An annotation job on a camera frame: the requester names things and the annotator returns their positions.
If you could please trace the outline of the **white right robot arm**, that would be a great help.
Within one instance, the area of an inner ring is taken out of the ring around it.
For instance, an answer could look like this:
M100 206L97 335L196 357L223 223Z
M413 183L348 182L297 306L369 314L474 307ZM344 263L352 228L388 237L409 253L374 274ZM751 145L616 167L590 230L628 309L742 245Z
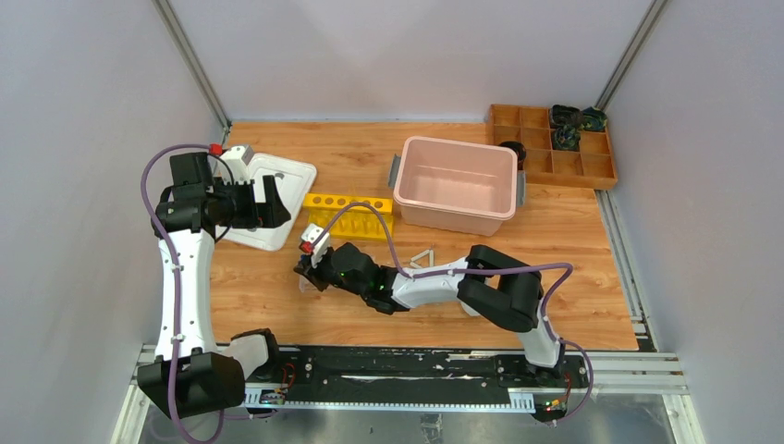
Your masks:
M564 376L565 344L546 314L553 291L543 287L541 265L526 265L486 245L472 246L467 256L447 265L420 269L378 265L349 242L322 253L309 242L300 247L294 271L319 291L347 291L385 315L460 302L471 314L516 334L533 382L547 387Z

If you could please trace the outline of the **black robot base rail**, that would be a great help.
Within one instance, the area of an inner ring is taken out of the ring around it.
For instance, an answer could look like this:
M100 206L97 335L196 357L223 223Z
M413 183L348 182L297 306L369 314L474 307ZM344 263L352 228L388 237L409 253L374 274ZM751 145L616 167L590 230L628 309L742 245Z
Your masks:
M566 353L552 369L523 351L285 347L272 370L255 371L242 407L251 413L322 409L422 413L523 413L539 422L570 414L593 371Z

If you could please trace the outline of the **white clay triangle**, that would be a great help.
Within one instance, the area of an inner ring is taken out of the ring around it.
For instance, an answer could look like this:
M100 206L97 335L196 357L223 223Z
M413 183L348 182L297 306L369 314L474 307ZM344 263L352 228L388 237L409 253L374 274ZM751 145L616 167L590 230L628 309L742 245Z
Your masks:
M429 248L413 255L410 259L409 265L415 269L423 269L435 266L435 251L432 248Z

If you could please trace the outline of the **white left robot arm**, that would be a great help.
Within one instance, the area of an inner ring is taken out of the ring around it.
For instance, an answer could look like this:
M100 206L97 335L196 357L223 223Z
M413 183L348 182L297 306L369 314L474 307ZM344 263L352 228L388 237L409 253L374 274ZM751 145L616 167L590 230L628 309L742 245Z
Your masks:
M225 179L216 177L213 157L209 151L171 156L172 183L157 204L147 206L164 271L163 314L155 357L140 367L138 385L170 419L238 407L250 374L271 382L283 370L283 357L267 328L238 334L225 351L218 350L210 270L217 228L278 228L291 215L276 176L262 177L263 200L258 202L254 179L242 180L235 169Z

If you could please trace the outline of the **yellow test tube rack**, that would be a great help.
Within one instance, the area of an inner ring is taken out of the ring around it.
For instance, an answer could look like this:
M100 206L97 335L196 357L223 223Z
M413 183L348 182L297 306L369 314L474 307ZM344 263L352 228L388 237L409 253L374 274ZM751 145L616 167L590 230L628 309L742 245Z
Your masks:
M343 207L362 202L372 206L384 220L389 234L394 233L394 201L368 196L307 193L302 208L308 213L308 222L325 228ZM379 219L365 207L352 207L330 229L332 236L341 239L385 241L386 234Z

